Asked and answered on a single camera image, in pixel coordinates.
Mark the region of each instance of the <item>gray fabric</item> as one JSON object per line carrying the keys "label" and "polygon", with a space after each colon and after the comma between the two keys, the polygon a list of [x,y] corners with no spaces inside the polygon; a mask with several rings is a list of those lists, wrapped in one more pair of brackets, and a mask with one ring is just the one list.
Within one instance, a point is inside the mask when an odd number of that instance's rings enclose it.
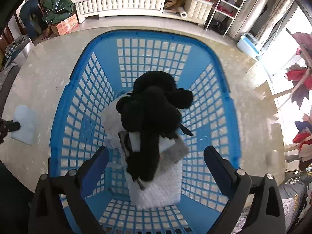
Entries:
{"label": "gray fabric", "polygon": [[160,153],[162,159],[168,159],[168,164],[177,163],[189,153],[188,146],[180,139],[174,139],[175,144]]}
{"label": "gray fabric", "polygon": [[7,100],[7,96],[11,90],[12,84],[20,70],[19,66],[14,66],[9,73],[7,74],[7,78],[2,84],[2,88],[0,89],[0,117],[2,117],[3,109],[5,102]]}
{"label": "gray fabric", "polygon": [[7,75],[9,74],[10,70],[16,66],[16,63],[12,62],[7,68],[5,68],[4,70],[2,70],[0,72],[0,90],[2,88],[2,85],[4,83],[4,81],[6,80],[7,78]]}
{"label": "gray fabric", "polygon": [[[285,214],[285,226],[287,230],[291,223],[291,218],[294,214],[295,200],[293,198],[282,199],[282,203],[283,203],[283,209],[284,209],[284,214]],[[249,214],[250,207],[251,206],[243,209],[243,211],[241,212],[241,216],[239,217],[231,234],[238,233],[242,230],[246,222],[247,216]]]}

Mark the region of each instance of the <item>metal screw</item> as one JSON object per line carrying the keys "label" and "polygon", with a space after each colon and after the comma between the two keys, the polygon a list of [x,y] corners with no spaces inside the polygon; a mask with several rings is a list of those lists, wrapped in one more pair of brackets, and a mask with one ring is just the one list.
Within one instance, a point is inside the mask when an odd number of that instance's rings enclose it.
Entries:
{"label": "metal screw", "polygon": [[69,172],[68,172],[68,175],[69,176],[75,176],[77,173],[77,170],[76,169],[71,169]]}
{"label": "metal screw", "polygon": [[266,175],[266,177],[267,177],[268,179],[273,179],[273,178],[274,178],[273,174],[271,174],[271,173],[268,173],[268,174]]}
{"label": "metal screw", "polygon": [[246,172],[243,169],[238,169],[237,170],[237,174],[241,175],[241,176],[244,176],[246,174]]}
{"label": "metal screw", "polygon": [[41,180],[45,180],[48,177],[48,174],[44,173],[40,176]]}

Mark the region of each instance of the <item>person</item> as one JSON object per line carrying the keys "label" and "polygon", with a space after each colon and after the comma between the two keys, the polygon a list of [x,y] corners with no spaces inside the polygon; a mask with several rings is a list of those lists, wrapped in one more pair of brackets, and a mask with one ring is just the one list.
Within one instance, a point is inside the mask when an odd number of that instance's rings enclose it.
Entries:
{"label": "person", "polygon": [[42,20],[43,10],[40,7],[40,3],[38,0],[27,0],[21,7],[20,18],[25,25],[28,36],[32,40],[35,40],[39,36],[35,28],[30,23],[29,17],[34,15],[38,18],[39,26],[43,31],[43,38],[47,37],[46,29],[48,28],[48,25]]}

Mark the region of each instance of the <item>marble floor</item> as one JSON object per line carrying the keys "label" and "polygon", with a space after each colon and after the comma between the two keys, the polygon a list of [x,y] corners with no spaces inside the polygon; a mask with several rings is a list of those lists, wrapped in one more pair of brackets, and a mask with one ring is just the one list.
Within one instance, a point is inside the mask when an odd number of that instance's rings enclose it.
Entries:
{"label": "marble floor", "polygon": [[[231,97],[235,101],[241,137],[241,168],[250,175],[271,172],[280,184],[284,178],[284,146],[277,109],[267,82],[254,88],[248,71],[255,61],[244,55],[230,38],[188,22],[146,17],[110,17],[87,19],[71,33],[39,43],[22,66],[10,91],[3,119],[11,119],[19,104],[37,110],[40,127],[34,146],[5,138],[0,159],[30,190],[47,172],[49,140],[57,104],[69,76],[86,45],[96,36],[114,29],[149,29],[193,37],[214,50],[223,66]],[[275,163],[270,161],[278,151]]]}

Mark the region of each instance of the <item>curtain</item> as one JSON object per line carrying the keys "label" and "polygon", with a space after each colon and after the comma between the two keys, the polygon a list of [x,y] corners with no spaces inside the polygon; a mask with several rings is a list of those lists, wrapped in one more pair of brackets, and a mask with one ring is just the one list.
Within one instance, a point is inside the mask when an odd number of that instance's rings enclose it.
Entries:
{"label": "curtain", "polygon": [[262,47],[269,38],[275,24],[285,15],[294,0],[276,0],[267,22],[262,26],[256,38]]}

